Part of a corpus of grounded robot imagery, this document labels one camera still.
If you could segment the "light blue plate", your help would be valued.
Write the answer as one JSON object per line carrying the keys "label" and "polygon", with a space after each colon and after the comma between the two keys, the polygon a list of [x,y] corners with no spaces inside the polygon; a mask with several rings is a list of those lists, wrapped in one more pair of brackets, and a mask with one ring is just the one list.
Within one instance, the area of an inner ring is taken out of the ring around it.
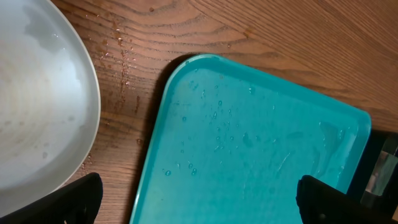
{"label": "light blue plate", "polygon": [[50,1],[1,0],[1,215],[78,170],[100,109],[93,63],[60,10]]}

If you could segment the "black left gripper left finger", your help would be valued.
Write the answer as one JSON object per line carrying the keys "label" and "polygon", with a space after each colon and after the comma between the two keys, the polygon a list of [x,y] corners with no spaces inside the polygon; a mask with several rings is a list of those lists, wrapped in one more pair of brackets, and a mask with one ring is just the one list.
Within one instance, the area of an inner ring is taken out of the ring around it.
{"label": "black left gripper left finger", "polygon": [[92,172],[42,199],[1,217],[10,224],[93,224],[103,198],[103,183]]}

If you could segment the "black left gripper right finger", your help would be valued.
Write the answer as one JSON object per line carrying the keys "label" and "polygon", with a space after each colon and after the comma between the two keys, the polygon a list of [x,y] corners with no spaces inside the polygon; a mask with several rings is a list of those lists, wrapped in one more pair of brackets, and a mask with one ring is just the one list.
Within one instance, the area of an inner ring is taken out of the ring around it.
{"label": "black left gripper right finger", "polygon": [[298,181],[296,203],[303,224],[397,224],[310,175]]}

